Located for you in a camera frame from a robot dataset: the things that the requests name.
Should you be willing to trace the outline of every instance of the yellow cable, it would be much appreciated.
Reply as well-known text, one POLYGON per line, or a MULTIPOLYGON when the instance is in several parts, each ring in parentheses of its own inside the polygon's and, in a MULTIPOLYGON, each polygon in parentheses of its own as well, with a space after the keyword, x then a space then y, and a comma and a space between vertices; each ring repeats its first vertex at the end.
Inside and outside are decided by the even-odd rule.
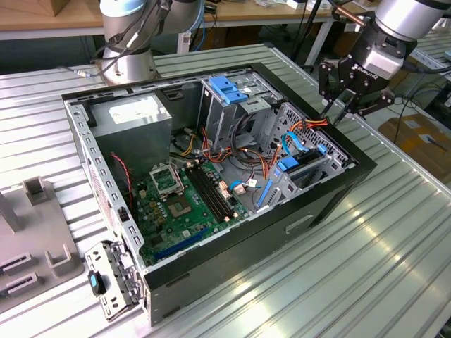
POLYGON ((193 142, 194 142, 194 134, 191 135, 190 145, 188 146, 188 149, 186 149, 184 152, 182 152, 180 154, 181 156, 186 156, 191 152, 193 142))

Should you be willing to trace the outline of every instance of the blue tab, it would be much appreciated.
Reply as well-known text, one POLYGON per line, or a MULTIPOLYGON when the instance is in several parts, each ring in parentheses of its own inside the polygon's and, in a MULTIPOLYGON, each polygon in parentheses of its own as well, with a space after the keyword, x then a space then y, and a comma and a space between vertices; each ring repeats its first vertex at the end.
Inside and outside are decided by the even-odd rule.
POLYGON ((324 144, 318 144, 318 150, 323 155, 327 154, 327 148, 326 148, 326 146, 324 144))
POLYGON ((91 286, 96 287, 96 285, 97 285, 97 278, 95 275, 92 275, 91 276, 91 286))
POLYGON ((261 193, 261 196, 257 201, 257 208, 260 208, 263 200, 265 199, 265 196, 268 194, 269 188, 271 188, 271 185, 273 185, 273 180, 269 180, 268 183, 266 183, 265 190, 261 193))
POLYGON ((249 98, 246 94, 242 94, 235 83, 229 81, 225 76, 210 77, 209 84, 227 104, 237 104, 249 98))
POLYGON ((284 157, 282 159, 280 159, 277 162, 277 166, 282 170, 282 171, 287 171, 290 168, 295 167, 296 165, 299 165, 299 162, 297 162, 293 157, 284 157))

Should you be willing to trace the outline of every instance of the red cable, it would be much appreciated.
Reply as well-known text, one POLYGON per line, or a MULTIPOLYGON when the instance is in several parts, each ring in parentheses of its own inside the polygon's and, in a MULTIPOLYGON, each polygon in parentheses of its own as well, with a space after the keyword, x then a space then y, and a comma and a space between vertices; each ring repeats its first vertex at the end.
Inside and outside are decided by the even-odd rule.
POLYGON ((125 163, 115 154, 111 153, 111 156, 113 156, 114 159, 116 159, 120 165, 122 166, 122 169, 125 171, 125 176, 127 176, 127 184, 128 184, 128 196, 130 197, 130 211, 132 210, 132 181, 130 179, 130 174, 128 172, 127 166, 125 163))

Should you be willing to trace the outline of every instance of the blue pcie slot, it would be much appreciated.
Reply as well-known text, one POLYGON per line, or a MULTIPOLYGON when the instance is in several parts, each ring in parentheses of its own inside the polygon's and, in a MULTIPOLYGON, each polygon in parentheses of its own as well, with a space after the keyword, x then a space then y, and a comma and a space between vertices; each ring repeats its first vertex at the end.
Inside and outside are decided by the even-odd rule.
POLYGON ((206 227, 205 229, 199 231, 197 234, 192 235, 191 237, 185 239, 184 241, 181 241, 179 244, 173 245, 170 248, 164 249, 163 251, 157 252, 154 254, 155 259, 162 259, 164 257, 170 256, 180 250, 183 250, 184 248, 190 246, 191 244, 194 244, 195 242, 198 242, 202 235, 208 230, 206 227))
POLYGON ((265 196, 268 194, 269 188, 271 188, 271 185, 273 185, 273 180, 269 180, 268 183, 266 183, 265 190, 261 193, 260 199, 257 202, 257 208, 260 208, 265 196))

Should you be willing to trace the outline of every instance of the side panel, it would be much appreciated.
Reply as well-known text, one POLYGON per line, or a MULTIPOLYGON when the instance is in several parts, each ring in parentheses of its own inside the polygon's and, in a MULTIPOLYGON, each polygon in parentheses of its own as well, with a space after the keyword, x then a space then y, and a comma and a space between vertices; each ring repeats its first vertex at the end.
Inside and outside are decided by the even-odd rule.
MULTIPOLYGON (((342 189, 336 189, 322 196, 288 217, 243 239, 240 243, 203 262, 175 280, 151 290, 149 309, 151 324, 159 323, 307 231, 316 224, 324 206, 341 191, 342 189)), ((232 232, 239 232, 242 227, 232 232)), ((146 275, 145 278, 149 284, 152 284, 152 273, 146 275)))

